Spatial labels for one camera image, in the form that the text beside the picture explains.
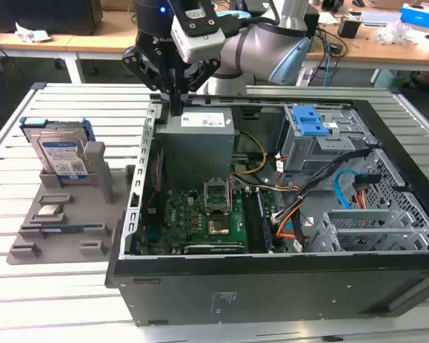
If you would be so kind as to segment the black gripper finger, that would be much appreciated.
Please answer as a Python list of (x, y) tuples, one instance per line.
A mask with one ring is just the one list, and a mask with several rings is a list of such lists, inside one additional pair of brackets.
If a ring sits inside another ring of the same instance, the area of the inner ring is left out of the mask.
[(219, 59), (193, 64), (183, 62), (176, 69), (176, 115), (181, 115), (188, 93), (196, 92), (220, 67)]
[(138, 46), (132, 46), (122, 56), (123, 65), (152, 91), (159, 91), (169, 103), (169, 112), (176, 114), (174, 77), (160, 48), (151, 48), (146, 55)]

